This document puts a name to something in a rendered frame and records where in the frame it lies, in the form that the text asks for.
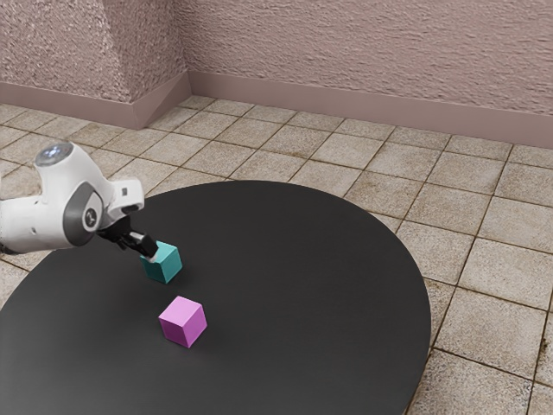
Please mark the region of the pink block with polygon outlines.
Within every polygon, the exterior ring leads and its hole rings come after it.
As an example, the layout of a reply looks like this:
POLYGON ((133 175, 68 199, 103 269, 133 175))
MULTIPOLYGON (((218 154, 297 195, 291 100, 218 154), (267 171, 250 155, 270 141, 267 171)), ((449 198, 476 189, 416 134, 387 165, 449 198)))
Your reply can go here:
POLYGON ((169 304, 158 320, 165 338, 185 348, 191 348, 207 328, 203 306, 181 296, 169 304))

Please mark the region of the teal block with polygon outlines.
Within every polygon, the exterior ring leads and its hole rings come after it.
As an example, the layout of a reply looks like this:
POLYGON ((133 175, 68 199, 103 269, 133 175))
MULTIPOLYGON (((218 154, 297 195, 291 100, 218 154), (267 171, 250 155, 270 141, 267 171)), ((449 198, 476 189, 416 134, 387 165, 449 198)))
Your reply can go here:
POLYGON ((157 252, 154 259, 147 259, 143 255, 140 260, 148 278, 168 284, 182 269, 181 256, 176 246, 157 241, 157 252))

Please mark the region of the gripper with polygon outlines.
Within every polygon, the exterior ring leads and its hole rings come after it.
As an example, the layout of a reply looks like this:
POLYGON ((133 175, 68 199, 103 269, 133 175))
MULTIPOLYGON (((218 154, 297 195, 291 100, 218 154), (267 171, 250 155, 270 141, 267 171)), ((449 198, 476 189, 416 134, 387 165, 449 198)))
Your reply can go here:
POLYGON ((157 243, 148 234, 131 231, 129 216, 124 216, 110 226, 99 229, 96 234, 100 238, 116 243, 123 250, 130 248, 139 252, 149 262, 156 260, 157 243))

